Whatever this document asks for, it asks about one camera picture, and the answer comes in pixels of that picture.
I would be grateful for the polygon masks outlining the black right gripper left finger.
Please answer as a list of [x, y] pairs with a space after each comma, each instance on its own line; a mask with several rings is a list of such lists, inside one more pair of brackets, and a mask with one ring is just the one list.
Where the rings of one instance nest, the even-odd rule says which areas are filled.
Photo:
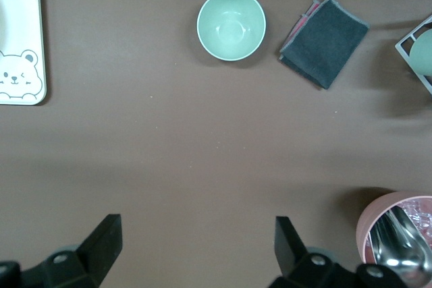
[[100, 287], [123, 247], [121, 223], [120, 214], [109, 214], [76, 249], [59, 250], [27, 270], [2, 261], [1, 286]]

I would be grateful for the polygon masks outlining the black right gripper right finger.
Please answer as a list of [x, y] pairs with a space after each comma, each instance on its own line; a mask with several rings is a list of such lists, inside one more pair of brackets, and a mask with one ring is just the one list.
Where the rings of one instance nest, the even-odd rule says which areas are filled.
[[404, 287], [391, 269], [361, 264], [355, 272], [325, 254], [309, 252], [288, 217], [275, 218], [274, 251], [281, 270], [271, 287]]

